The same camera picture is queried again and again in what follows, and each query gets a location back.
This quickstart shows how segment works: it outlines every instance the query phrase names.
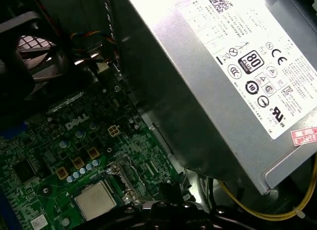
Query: barcode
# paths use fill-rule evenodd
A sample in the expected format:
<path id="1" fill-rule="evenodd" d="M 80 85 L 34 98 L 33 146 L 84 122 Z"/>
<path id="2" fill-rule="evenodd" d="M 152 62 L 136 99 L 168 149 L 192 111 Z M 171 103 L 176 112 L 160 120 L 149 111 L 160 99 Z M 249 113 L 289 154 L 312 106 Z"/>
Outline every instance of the barcode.
<path id="1" fill-rule="evenodd" d="M 233 4 L 229 0 L 209 0 L 218 13 L 223 13 L 226 10 L 233 7 Z"/>

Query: motherboard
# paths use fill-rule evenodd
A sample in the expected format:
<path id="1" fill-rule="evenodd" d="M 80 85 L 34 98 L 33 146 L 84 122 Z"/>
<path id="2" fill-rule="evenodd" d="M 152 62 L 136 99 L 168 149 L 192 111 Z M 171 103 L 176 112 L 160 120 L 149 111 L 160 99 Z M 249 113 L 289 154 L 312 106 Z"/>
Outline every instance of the motherboard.
<path id="1" fill-rule="evenodd" d="M 122 84 L 107 77 L 0 140 L 0 189 L 23 229 L 71 229 L 181 181 Z"/>

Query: power supply unit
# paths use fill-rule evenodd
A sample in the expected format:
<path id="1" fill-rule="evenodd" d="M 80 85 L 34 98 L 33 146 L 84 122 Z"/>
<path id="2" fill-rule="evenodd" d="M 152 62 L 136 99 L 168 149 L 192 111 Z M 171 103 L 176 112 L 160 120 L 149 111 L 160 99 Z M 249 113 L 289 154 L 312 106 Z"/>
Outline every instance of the power supply unit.
<path id="1" fill-rule="evenodd" d="M 316 152 L 316 12 L 298 0 L 111 1 L 122 72 L 187 168 L 246 173 L 265 194 Z"/>

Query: dell logo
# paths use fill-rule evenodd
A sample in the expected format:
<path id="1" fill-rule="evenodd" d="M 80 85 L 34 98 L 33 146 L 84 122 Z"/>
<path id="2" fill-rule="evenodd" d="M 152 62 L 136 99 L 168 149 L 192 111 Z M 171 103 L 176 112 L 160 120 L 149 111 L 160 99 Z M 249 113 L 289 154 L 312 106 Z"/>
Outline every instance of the dell logo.
<path id="1" fill-rule="evenodd" d="M 281 110 L 279 110 L 278 107 L 275 107 L 275 109 L 271 109 L 271 111 L 273 112 L 272 114 L 275 116 L 276 120 L 281 123 L 283 118 L 284 118 L 284 115 L 282 114 Z"/>
<path id="2" fill-rule="evenodd" d="M 89 116 L 86 116 L 85 114 L 83 114 L 82 117 L 78 116 L 77 118 L 74 118 L 72 122 L 68 122 L 67 124 L 65 124 L 65 127 L 69 131 L 74 126 L 77 126 L 78 124 L 86 121 L 87 119 L 89 119 Z"/>

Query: silver metal casing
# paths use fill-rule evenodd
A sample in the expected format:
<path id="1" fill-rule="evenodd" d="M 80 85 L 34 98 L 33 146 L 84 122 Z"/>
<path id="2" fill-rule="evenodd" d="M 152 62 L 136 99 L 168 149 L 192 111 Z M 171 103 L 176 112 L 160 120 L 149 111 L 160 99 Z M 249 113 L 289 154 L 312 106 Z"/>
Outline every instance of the silver metal casing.
<path id="1" fill-rule="evenodd" d="M 189 1 L 111 0 L 122 72 L 180 163 L 224 181 L 246 173 L 264 194 L 316 152 L 290 135 L 316 127 L 316 109 L 273 140 L 179 12 Z M 314 14 L 265 2 L 317 68 Z"/>

